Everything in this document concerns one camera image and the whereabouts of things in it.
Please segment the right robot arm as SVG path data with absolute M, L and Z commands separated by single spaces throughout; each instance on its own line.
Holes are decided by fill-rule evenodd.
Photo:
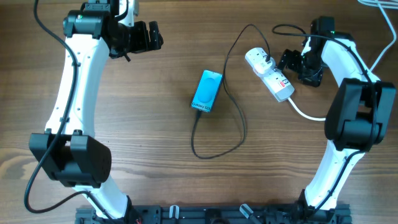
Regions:
M 302 190 L 295 205 L 284 205 L 292 223 L 343 223 L 346 206 L 338 195 L 356 163 L 379 144 L 387 131 L 396 88 L 382 82 L 368 69 L 348 33 L 335 30 L 332 17 L 320 16 L 310 33 L 301 30 L 303 50 L 285 50 L 277 65 L 298 75 L 304 85 L 320 86 L 323 69 L 329 68 L 338 91 L 326 115 L 326 151 L 313 180 Z

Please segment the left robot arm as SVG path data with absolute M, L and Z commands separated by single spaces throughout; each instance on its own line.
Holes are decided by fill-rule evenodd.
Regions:
M 111 151 L 95 139 L 94 115 L 101 76 L 109 59 L 159 50 L 155 21 L 135 21 L 136 0 L 87 1 L 63 20 L 65 64 L 52 114 L 44 132 L 30 136 L 29 149 L 52 180 L 84 196 L 91 209 L 77 222 L 142 223 L 111 177 Z

